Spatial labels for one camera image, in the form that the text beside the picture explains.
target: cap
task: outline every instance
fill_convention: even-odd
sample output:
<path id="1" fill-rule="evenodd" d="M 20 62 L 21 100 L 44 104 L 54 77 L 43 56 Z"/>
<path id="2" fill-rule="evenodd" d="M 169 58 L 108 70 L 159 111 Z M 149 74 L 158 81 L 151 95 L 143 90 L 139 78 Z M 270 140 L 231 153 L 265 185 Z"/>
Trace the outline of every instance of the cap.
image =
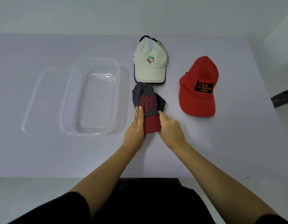
<path id="1" fill-rule="evenodd" d="M 144 112 L 144 134 L 161 131 L 158 110 L 164 111 L 166 102 L 147 83 L 139 82 L 133 89 L 134 107 L 142 106 Z"/>
<path id="2" fill-rule="evenodd" d="M 143 36 L 133 57 L 136 82 L 162 84 L 166 80 L 168 54 L 161 42 Z"/>
<path id="3" fill-rule="evenodd" d="M 179 80 L 181 109 L 191 116 L 213 116 L 216 112 L 213 89 L 218 78 L 219 72 L 211 59 L 199 57 Z"/>

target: black shirt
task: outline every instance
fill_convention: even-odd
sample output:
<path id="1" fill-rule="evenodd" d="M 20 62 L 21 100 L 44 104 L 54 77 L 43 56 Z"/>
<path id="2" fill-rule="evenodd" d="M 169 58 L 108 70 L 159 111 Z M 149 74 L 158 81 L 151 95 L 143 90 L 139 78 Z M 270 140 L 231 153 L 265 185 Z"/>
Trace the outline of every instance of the black shirt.
<path id="1" fill-rule="evenodd" d="M 179 184 L 117 184 L 110 198 L 93 217 L 85 198 L 68 192 L 11 223 L 215 223 L 198 194 Z M 256 224 L 288 224 L 277 215 L 264 215 Z"/>

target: person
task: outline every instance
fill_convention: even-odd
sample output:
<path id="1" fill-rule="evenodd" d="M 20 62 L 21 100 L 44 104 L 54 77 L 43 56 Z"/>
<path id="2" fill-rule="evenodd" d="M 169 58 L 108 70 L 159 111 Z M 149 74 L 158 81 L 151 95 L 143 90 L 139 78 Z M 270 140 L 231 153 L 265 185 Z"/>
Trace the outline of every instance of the person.
<path id="1" fill-rule="evenodd" d="M 178 121 L 161 111 L 159 114 L 161 139 L 189 169 L 227 224 L 288 223 L 187 143 Z M 11 223 L 214 223 L 198 194 L 180 183 L 119 181 L 146 138 L 143 123 L 143 108 L 136 107 L 134 120 L 122 145 L 110 158 L 69 192 Z"/>

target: colorful star logo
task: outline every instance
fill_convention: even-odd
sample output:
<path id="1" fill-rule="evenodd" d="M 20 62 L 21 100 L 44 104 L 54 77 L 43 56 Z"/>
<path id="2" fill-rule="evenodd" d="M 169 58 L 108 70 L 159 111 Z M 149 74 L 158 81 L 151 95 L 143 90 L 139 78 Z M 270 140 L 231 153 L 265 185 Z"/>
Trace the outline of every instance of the colorful star logo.
<path id="1" fill-rule="evenodd" d="M 154 57 L 152 56 L 148 57 L 147 61 L 151 64 L 152 62 L 154 62 Z"/>

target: white fabric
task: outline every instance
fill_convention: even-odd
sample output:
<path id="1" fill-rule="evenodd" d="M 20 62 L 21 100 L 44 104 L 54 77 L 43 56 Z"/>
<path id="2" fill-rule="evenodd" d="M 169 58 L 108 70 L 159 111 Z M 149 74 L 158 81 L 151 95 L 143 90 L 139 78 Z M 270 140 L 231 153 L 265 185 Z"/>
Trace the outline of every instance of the white fabric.
<path id="1" fill-rule="evenodd" d="M 137 44 L 133 60 L 135 78 L 138 82 L 161 83 L 165 81 L 168 54 L 160 42 L 147 37 L 143 38 Z"/>

